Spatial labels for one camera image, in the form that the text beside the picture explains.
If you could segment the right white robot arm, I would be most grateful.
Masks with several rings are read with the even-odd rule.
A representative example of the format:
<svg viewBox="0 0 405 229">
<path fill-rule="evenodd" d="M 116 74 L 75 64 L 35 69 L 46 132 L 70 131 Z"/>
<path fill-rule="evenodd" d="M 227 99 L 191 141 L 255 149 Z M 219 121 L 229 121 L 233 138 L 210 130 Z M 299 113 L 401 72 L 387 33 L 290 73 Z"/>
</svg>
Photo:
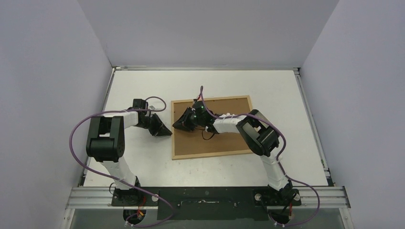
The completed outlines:
<svg viewBox="0 0 405 229">
<path fill-rule="evenodd" d="M 204 128 L 212 134 L 240 134 L 248 148 L 260 156 L 266 171 L 271 201 L 277 205 L 283 204 L 289 198 L 285 188 L 289 179 L 280 166 L 280 156 L 273 153 L 279 147 L 279 131 L 270 125 L 258 110 L 253 109 L 243 114 L 215 114 L 209 110 L 204 101 L 193 102 L 172 125 L 182 131 L 194 131 L 197 127 Z"/>
</svg>

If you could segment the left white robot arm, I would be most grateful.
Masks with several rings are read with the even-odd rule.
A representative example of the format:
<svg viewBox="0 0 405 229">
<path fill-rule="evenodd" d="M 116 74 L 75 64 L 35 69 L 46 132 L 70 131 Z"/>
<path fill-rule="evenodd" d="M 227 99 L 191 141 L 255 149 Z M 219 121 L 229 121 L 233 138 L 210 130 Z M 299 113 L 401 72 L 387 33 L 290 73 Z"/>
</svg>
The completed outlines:
<svg viewBox="0 0 405 229">
<path fill-rule="evenodd" d="M 143 201 L 140 182 L 124 159 L 125 129 L 147 129 L 154 137 L 171 136 L 159 116 L 149 107 L 147 99 L 134 99 L 132 106 L 118 114 L 97 115 L 90 119 L 86 153 L 101 163 L 114 178 L 113 197 L 130 205 Z"/>
</svg>

